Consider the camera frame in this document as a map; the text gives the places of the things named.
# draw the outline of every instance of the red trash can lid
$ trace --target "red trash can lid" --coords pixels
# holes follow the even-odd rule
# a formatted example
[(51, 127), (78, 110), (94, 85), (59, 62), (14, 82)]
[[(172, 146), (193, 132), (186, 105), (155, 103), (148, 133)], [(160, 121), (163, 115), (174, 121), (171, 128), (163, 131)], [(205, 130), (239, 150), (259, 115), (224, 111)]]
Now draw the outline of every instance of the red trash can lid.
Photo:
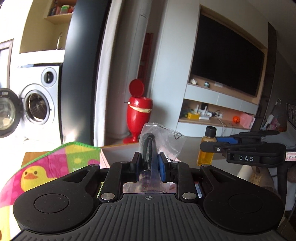
[(128, 89), (132, 96), (141, 97), (144, 93), (144, 84), (140, 79), (135, 79), (130, 82)]

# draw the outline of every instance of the black tv screen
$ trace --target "black tv screen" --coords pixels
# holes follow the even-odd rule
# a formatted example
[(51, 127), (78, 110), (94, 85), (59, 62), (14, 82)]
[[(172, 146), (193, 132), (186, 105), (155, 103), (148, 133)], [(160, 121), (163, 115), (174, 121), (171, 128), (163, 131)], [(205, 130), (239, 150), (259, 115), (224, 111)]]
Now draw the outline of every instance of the black tv screen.
[(248, 40), (200, 15), (191, 74), (256, 96), (264, 54)]

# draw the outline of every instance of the pink box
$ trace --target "pink box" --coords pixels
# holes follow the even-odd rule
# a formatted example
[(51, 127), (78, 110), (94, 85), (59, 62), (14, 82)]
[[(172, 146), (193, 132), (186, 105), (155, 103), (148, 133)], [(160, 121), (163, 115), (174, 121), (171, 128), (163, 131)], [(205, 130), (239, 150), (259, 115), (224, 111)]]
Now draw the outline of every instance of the pink box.
[(240, 124), (247, 129), (250, 129), (250, 125), (253, 121), (253, 116), (247, 113), (242, 113), (240, 115)]

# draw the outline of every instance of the ceiling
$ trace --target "ceiling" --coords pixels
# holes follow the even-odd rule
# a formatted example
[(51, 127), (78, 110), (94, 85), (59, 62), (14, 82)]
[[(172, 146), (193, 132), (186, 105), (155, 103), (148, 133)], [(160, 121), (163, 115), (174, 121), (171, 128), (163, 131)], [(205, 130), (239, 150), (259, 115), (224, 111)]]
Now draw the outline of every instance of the ceiling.
[(277, 30), (280, 43), (296, 62), (296, 0), (247, 0)]

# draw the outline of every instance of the silver screw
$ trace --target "silver screw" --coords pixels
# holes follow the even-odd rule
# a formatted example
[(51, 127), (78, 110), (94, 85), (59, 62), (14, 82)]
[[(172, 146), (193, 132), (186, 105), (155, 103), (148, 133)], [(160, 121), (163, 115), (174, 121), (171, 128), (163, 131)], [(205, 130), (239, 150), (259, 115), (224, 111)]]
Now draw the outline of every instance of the silver screw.
[(182, 195), (182, 197), (187, 200), (192, 200), (192, 199), (196, 198), (196, 194), (194, 194), (192, 192), (186, 192)]
[(101, 195), (101, 198), (104, 200), (111, 200), (111, 199), (115, 198), (115, 195), (113, 193), (106, 192)]

